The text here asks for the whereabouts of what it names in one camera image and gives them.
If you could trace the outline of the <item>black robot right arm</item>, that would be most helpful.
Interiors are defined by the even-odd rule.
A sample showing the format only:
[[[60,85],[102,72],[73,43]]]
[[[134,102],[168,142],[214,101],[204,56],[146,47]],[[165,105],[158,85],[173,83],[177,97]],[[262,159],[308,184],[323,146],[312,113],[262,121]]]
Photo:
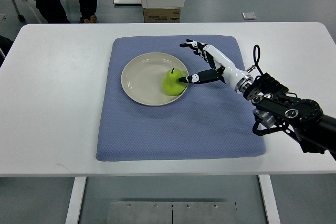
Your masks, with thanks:
[[[255,106],[253,133],[264,136],[284,132],[304,153],[329,151],[335,157],[335,118],[327,116],[319,104],[301,99],[266,72],[241,85],[243,97]]]

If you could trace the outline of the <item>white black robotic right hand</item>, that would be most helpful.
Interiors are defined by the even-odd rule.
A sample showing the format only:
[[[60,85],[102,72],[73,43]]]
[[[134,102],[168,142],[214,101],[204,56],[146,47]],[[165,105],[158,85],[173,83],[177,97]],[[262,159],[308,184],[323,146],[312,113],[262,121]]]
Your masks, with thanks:
[[[181,83],[204,84],[220,80],[230,85],[235,92],[244,93],[254,81],[248,72],[236,68],[235,64],[213,45],[188,39],[180,44],[180,47],[193,49],[194,54],[210,65],[209,70],[179,78]]]

